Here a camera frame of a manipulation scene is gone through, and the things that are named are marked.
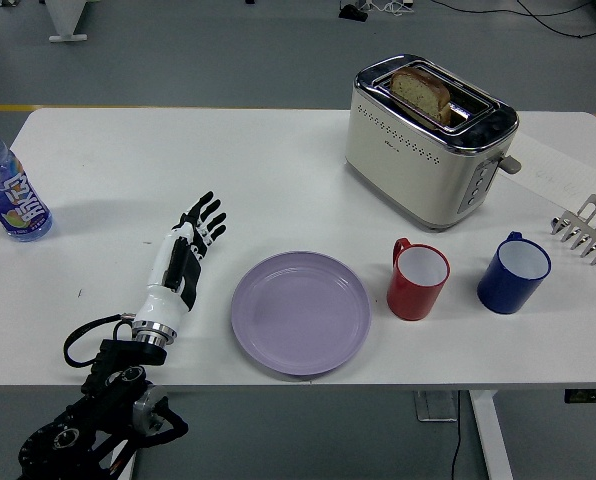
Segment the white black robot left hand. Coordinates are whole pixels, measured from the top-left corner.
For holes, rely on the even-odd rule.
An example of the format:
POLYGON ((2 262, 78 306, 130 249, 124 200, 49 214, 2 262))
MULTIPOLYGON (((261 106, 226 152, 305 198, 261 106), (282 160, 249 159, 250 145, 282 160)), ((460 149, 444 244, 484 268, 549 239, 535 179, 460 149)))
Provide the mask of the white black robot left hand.
POLYGON ((134 338, 171 344, 192 310, 209 247, 225 233, 227 215, 209 191, 181 214, 165 236, 147 281, 147 299, 132 322, 134 338))

